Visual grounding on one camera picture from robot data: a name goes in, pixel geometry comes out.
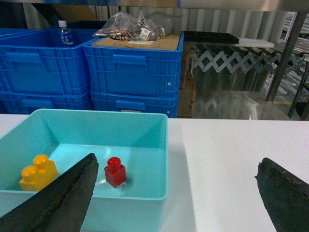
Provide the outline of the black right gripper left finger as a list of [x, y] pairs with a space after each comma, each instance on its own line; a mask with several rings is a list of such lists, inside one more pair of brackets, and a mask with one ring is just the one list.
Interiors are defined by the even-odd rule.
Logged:
[[78, 232], [84, 222], [98, 161], [90, 153], [48, 186], [0, 218], [2, 232]]

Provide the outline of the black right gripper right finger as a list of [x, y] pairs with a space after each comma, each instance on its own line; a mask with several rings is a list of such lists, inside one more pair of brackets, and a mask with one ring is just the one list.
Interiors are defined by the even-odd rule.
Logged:
[[278, 232], [309, 230], [309, 185], [269, 158], [255, 176], [264, 207]]

